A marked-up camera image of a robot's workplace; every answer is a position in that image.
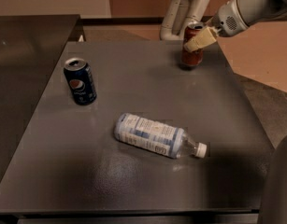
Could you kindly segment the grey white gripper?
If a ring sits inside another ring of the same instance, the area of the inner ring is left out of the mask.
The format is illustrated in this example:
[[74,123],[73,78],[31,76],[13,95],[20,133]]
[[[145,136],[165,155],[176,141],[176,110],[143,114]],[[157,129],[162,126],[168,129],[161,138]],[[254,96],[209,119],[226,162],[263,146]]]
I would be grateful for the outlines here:
[[188,52],[206,48],[217,41],[217,36],[235,36],[251,26],[252,15],[247,3],[243,0],[230,0],[222,5],[210,22],[204,22],[205,28],[190,38],[183,47]]

